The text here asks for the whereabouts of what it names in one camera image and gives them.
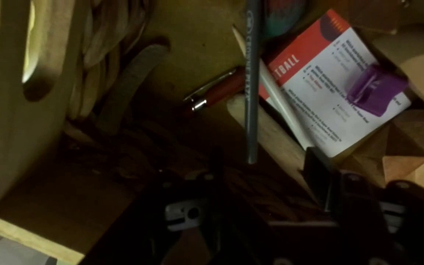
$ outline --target black object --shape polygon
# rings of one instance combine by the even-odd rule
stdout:
[[[376,189],[308,149],[303,174],[330,221],[268,225],[223,172],[220,153],[195,181],[164,172],[81,264],[159,265],[181,231],[197,227],[212,265],[424,265],[424,189],[412,183]]]

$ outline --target wooden board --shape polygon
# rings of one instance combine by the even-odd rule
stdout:
[[[387,155],[424,156],[424,109],[405,110],[390,125]]]
[[[50,158],[66,116],[81,46],[81,15],[86,0],[44,2],[50,12],[44,50],[34,80],[22,84],[25,53],[25,0],[0,0],[0,200],[38,162]],[[0,219],[0,236],[50,256],[80,256],[78,252],[43,239],[24,227]]]
[[[383,128],[373,133],[362,143],[352,147],[342,161],[336,161],[337,166],[343,171],[352,171],[365,177],[370,183],[384,187],[382,172],[382,158],[387,152],[390,130]]]
[[[415,171],[423,163],[424,158],[420,156],[384,156],[384,180],[386,183],[390,183],[393,180],[404,180],[408,174]]]
[[[59,32],[53,34],[58,38],[47,49],[62,49],[55,50],[58,55],[52,50],[40,57],[37,80],[30,85],[41,90],[50,87],[52,91],[43,100],[30,102],[21,81],[25,4],[24,0],[0,2],[0,199],[44,158],[62,131],[81,40],[77,37],[78,22],[72,18],[83,9],[84,2],[52,2],[52,19],[58,21],[53,31]]]
[[[402,27],[396,35],[377,38],[373,44],[401,66],[408,59],[424,55],[424,27]]]
[[[298,28],[309,25],[329,9],[337,10],[356,30],[371,32],[395,32],[402,16],[399,0],[308,0],[306,16]]]
[[[402,10],[401,25],[424,25],[424,0],[408,0]]]

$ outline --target plywood panel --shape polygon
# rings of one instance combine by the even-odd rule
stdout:
[[[409,172],[415,171],[424,163],[420,156],[384,156],[383,168],[386,183],[404,180]]]
[[[402,25],[424,24],[424,0],[407,0],[408,7],[404,9],[401,16]]]
[[[402,27],[396,35],[386,35],[373,44],[401,66],[408,59],[424,55],[424,25]]]
[[[424,109],[405,110],[390,124],[387,155],[424,156]]]
[[[72,18],[81,18],[86,2],[53,3],[58,4],[52,6],[50,18],[56,19],[59,32],[46,49],[58,46],[58,55],[44,53],[40,65],[47,68],[38,69],[44,75],[36,75],[28,84],[31,90],[46,90],[47,85],[53,88],[43,100],[30,102],[24,93],[27,85],[22,85],[27,32],[24,13],[28,6],[24,0],[0,2],[0,199],[40,158],[46,158],[65,121],[81,40],[81,21]]]

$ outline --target wooden crate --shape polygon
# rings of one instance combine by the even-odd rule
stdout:
[[[38,77],[21,81],[27,0],[0,0],[0,236],[77,264],[136,194],[122,183],[53,159],[62,134],[90,0],[52,0],[47,53]],[[331,3],[315,4],[308,21]],[[171,55],[149,77],[137,110],[164,121],[183,141],[208,150],[220,146],[227,159],[243,163],[240,125],[221,105],[187,127],[168,124],[174,103],[217,74],[243,63],[230,32],[243,24],[245,0],[158,0],[142,44],[167,35]],[[424,165],[411,180],[424,177]]]

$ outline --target booklet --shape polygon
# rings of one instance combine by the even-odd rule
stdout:
[[[348,102],[352,85],[374,63],[377,59],[351,25],[329,10],[268,68],[315,144],[334,158],[411,105],[401,93],[382,116],[374,116]],[[264,88],[259,93],[273,105]]]

